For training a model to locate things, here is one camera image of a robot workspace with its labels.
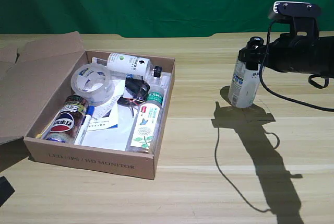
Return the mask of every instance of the marker pen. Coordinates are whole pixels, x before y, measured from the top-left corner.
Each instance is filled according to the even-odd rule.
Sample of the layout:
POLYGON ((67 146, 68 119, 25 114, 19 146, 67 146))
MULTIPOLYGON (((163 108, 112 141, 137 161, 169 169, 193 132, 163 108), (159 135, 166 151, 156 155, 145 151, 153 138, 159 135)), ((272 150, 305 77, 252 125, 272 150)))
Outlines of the marker pen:
POLYGON ((92 118, 92 115, 94 113, 94 109, 95 107, 93 107, 92 105, 88 106, 85 119, 83 120, 79 133, 74 141, 74 145, 81 145, 82 140, 86 134, 90 119, 92 118))

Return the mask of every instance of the tape roll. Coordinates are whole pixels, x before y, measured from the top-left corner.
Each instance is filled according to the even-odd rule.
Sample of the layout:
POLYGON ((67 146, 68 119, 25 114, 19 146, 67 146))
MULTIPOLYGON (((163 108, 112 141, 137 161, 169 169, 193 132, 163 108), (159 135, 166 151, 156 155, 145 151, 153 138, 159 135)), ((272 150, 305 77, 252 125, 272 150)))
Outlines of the tape roll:
POLYGON ((114 93, 110 71, 101 64, 87 64, 77 69, 71 78, 73 91, 97 107, 107 102, 114 93))

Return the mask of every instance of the black object on floor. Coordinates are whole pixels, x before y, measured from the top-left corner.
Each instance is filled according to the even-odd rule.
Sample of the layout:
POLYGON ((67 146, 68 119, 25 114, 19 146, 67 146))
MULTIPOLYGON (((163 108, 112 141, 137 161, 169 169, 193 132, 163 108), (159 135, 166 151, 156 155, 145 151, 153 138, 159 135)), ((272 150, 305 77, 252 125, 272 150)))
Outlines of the black object on floor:
POLYGON ((2 176, 0 177, 0 207, 8 200, 8 198, 15 192, 9 181, 2 176))

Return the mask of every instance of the wooden table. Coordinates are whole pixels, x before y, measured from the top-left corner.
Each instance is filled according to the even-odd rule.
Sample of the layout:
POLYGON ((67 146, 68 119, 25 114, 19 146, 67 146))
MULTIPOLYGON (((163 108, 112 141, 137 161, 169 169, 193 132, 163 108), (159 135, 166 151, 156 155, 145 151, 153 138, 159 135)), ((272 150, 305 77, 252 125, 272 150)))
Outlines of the wooden table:
MULTIPOLYGON (((0 208, 0 223, 333 223, 334 113, 284 101, 262 87, 251 111, 225 100, 237 53, 251 36, 265 33, 82 35, 86 49, 176 58, 156 179, 36 163, 22 142, 5 144, 0 175, 16 191, 0 208), (266 121, 253 121, 254 115, 266 121), (277 149, 275 135, 266 132, 279 138, 277 149), (230 181, 215 165, 218 133, 217 160, 230 181)), ((0 35, 0 47, 45 37, 0 35)), ((269 69, 264 74, 278 93, 334 107, 334 86, 319 90, 307 77, 269 69)))

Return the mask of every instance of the green curtain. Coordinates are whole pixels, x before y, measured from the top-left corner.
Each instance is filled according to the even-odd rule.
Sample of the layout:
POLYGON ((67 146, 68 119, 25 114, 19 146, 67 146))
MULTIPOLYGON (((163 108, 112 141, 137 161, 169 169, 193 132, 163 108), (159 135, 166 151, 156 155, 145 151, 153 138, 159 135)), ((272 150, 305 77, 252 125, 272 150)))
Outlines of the green curtain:
MULTIPOLYGON (((0 33, 206 37, 217 32, 259 32, 267 31, 274 1, 281 0, 1 0, 0 33)), ((334 30, 334 0, 288 1, 318 4, 321 31, 334 30)))

